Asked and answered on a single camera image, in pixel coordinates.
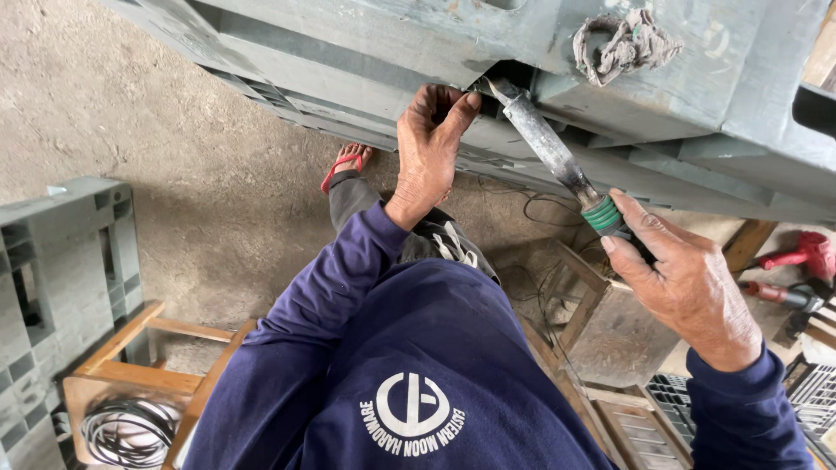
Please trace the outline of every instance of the fingernail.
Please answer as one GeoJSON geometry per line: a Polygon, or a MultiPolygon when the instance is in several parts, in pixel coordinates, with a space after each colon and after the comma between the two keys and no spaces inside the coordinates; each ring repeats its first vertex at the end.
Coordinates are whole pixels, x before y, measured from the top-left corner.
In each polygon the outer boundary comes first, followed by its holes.
{"type": "Polygon", "coordinates": [[[604,251],[607,253],[615,251],[615,242],[613,242],[613,239],[609,235],[601,237],[601,246],[604,247],[604,251]]]}
{"type": "Polygon", "coordinates": [[[482,96],[475,91],[468,93],[465,100],[474,110],[478,110],[479,106],[482,104],[482,96]]]}

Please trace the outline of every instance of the wooden stool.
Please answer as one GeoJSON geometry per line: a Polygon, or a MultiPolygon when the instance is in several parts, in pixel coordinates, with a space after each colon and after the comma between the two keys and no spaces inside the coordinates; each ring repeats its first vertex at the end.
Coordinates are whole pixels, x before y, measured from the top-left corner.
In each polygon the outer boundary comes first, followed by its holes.
{"type": "Polygon", "coordinates": [[[81,422],[91,405],[115,396],[144,397],[178,407],[183,413],[177,434],[171,443],[163,470],[173,470],[174,461],[186,439],[203,413],[206,401],[215,388],[218,378],[227,367],[232,353],[238,349],[244,336],[256,327],[250,319],[238,332],[217,330],[174,319],[161,319],[165,304],[153,301],[125,325],[99,350],[93,353],[73,374],[64,379],[64,396],[67,402],[69,423],[73,430],[76,457],[82,463],[100,463],[87,452],[81,435],[81,422]],[[205,376],[183,374],[164,370],[165,360],[154,366],[126,364],[113,360],[144,328],[170,331],[229,343],[205,376]]]}

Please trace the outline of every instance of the navy blue sweatshirt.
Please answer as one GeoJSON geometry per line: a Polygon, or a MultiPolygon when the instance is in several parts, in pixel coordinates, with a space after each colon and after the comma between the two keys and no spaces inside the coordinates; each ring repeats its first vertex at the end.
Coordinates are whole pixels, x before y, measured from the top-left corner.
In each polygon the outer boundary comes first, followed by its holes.
{"type": "MultiPolygon", "coordinates": [[[[230,359],[185,470],[615,468],[499,286],[393,265],[406,235],[382,203],[351,217],[230,359]]],[[[692,350],[688,367],[697,469],[810,468],[773,353],[723,373],[692,350]]]]}

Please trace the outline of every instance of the drawstring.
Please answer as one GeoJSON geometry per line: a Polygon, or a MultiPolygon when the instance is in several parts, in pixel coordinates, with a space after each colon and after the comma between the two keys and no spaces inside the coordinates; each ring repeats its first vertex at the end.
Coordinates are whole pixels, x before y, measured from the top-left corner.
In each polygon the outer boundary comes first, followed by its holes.
{"type": "Polygon", "coordinates": [[[456,229],[453,228],[453,224],[450,221],[444,224],[444,230],[447,232],[447,236],[450,237],[453,241],[453,245],[456,247],[456,252],[451,253],[450,249],[447,245],[441,240],[441,235],[438,233],[433,233],[432,237],[436,240],[438,244],[438,251],[441,252],[441,256],[444,259],[449,259],[451,261],[457,261],[459,263],[464,263],[471,268],[479,269],[477,264],[477,257],[473,251],[468,251],[467,253],[461,249],[461,244],[459,243],[459,234],[456,233],[456,229]]]}

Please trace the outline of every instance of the white logo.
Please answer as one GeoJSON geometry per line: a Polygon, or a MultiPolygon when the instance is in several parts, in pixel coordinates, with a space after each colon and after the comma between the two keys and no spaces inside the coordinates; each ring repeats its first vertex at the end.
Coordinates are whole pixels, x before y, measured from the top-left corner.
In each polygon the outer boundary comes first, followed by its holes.
{"type": "Polygon", "coordinates": [[[402,455],[404,457],[418,457],[437,451],[439,444],[442,447],[449,444],[464,427],[465,412],[453,408],[451,415],[450,402],[441,388],[428,377],[424,377],[424,383],[430,387],[435,395],[421,393],[420,377],[418,374],[410,373],[406,389],[406,421],[401,421],[395,417],[389,407],[389,392],[395,384],[402,380],[404,380],[403,372],[391,376],[380,384],[374,401],[360,402],[360,416],[363,418],[363,423],[372,439],[377,442],[378,446],[394,455],[401,455],[401,450],[403,450],[402,455]],[[424,421],[419,421],[421,404],[437,406],[432,416],[424,421]],[[375,415],[375,407],[377,407],[377,416],[375,415]],[[450,421],[441,427],[447,417],[450,417],[450,421]],[[434,432],[436,429],[438,431],[435,434],[420,439],[408,441],[398,438],[418,437],[434,432]]]}
{"type": "MultiPolygon", "coordinates": [[[[380,415],[380,420],[383,424],[395,434],[403,437],[415,437],[421,434],[426,434],[444,422],[447,415],[450,414],[450,402],[444,392],[427,377],[424,377],[426,383],[438,397],[438,409],[429,418],[424,421],[418,421],[418,407],[420,406],[418,400],[419,385],[418,374],[410,373],[410,388],[406,392],[406,422],[403,422],[392,414],[389,409],[389,390],[392,386],[404,380],[404,373],[395,374],[380,384],[377,389],[377,413],[380,415]]],[[[428,403],[430,405],[436,404],[436,396],[421,393],[421,403],[428,403]]]]}

